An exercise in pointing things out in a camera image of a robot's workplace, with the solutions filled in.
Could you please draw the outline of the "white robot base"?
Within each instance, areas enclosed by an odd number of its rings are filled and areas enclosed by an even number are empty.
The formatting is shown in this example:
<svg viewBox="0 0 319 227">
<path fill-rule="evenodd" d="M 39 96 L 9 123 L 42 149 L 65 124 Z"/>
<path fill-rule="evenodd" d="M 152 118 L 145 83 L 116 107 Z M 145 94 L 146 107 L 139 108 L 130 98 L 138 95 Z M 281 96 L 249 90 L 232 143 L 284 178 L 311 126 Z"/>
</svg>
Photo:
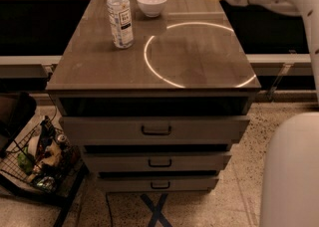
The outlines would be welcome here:
<svg viewBox="0 0 319 227">
<path fill-rule="evenodd" d="M 260 227 L 319 227 L 319 113 L 298 114 L 271 137 Z"/>
</svg>

